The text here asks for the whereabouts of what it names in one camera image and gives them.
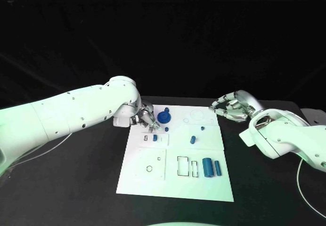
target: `table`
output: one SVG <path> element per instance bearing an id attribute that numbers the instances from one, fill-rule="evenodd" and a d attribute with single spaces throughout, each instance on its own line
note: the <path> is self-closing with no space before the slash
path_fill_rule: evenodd
<path id="1" fill-rule="evenodd" d="M 157 105 L 209 106 L 213 99 L 143 97 Z M 261 101 L 303 117 L 293 102 Z M 296 185 L 300 158 L 277 159 L 246 147 L 238 134 L 248 123 L 219 117 L 233 202 L 115 194 L 128 128 L 107 120 L 70 135 L 45 156 L 1 178 L 0 225 L 145 226 L 163 222 L 216 225 L 303 225 L 326 220 L 304 203 Z M 46 151 L 63 138 L 49 142 Z M 300 185 L 326 214 L 326 174 L 303 163 Z"/>

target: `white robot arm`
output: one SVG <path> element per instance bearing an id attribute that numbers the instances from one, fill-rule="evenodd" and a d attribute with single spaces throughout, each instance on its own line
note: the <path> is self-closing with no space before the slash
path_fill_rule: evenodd
<path id="1" fill-rule="evenodd" d="M 226 110 L 216 109 L 216 105 L 226 100 Z M 246 146 L 257 145 L 267 157 L 275 159 L 293 152 L 313 168 L 326 172 L 326 126 L 310 126 L 288 111 L 265 110 L 244 90 L 220 97 L 209 109 L 236 122 L 245 121 L 249 116 L 249 127 L 239 137 Z"/>
<path id="2" fill-rule="evenodd" d="M 153 105 L 141 101 L 135 82 L 124 76 L 45 100 L 0 110 L 0 175 L 14 160 L 47 141 L 114 117 L 114 126 L 160 130 Z"/>

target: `blue object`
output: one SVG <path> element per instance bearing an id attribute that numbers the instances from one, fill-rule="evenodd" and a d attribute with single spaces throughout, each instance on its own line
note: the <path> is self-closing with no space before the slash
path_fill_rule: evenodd
<path id="1" fill-rule="evenodd" d="M 196 140 L 196 137 L 192 136 L 192 139 L 190 139 L 190 144 L 195 144 L 195 140 Z"/>
<path id="2" fill-rule="evenodd" d="M 213 163 L 215 163 L 216 175 L 222 176 L 220 168 L 219 168 L 219 161 L 215 161 Z"/>
<path id="3" fill-rule="evenodd" d="M 157 114 L 157 121 L 166 124 L 171 119 L 171 115 L 169 113 L 169 108 L 164 108 L 164 111 Z"/>
<path id="4" fill-rule="evenodd" d="M 212 159 L 210 158 L 202 159 L 202 168 L 203 168 L 205 177 L 206 178 L 213 177 Z"/>

